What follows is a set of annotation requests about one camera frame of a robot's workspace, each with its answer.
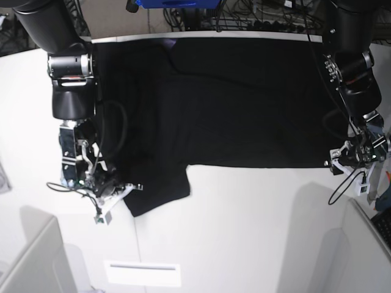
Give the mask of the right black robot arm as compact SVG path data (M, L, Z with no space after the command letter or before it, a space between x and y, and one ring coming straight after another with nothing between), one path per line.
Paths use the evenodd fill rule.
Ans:
M62 186L104 200L124 199L142 185L126 183L114 164L125 146L124 105L101 97L95 48L77 33L63 1L1 1L47 52L53 117L61 120Z

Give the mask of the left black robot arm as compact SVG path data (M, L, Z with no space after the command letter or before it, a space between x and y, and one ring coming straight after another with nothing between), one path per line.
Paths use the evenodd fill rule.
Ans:
M326 1L323 32L324 67L339 94L352 136L331 151L331 172L342 167L368 168L390 154L384 119L377 111L381 91L373 73L370 50L373 29L383 1Z

